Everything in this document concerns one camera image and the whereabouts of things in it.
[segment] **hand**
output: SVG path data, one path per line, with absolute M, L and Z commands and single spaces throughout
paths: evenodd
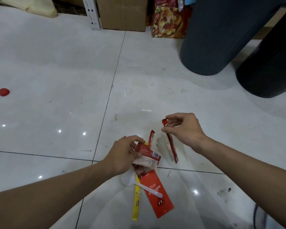
M 112 168 L 114 176 L 125 173 L 131 167 L 132 162 L 142 156 L 141 153 L 134 151 L 137 147 L 134 143 L 135 141 L 142 144 L 145 143 L 145 140 L 136 135 L 123 137 L 114 142 L 109 153 L 104 158 L 103 161 L 106 162 L 108 167 Z
M 161 131 L 173 134 L 179 141 L 190 146 L 197 153 L 201 152 L 203 142 L 211 140 L 204 134 L 194 113 L 175 113 L 166 116 L 166 118 L 169 125 L 163 127 Z

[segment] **white metal shelf post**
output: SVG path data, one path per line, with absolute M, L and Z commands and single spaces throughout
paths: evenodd
M 99 20 L 98 10 L 96 8 L 95 0 L 83 0 L 87 17 L 90 21 L 91 29 L 100 30 L 101 24 Z

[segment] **red round object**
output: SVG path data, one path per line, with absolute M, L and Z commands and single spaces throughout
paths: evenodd
M 7 96 L 10 93 L 10 91 L 6 88 L 0 89 L 0 96 Z

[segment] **trash can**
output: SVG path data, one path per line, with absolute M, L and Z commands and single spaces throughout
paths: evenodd
M 180 50 L 190 71 L 219 73 L 286 0 L 196 0 Z
M 286 92 L 286 14 L 236 70 L 236 77 L 259 97 Z

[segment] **barcode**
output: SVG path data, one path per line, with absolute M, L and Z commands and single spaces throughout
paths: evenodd
M 158 159 L 159 158 L 159 154 L 156 154 L 155 152 L 153 152 L 153 157 Z

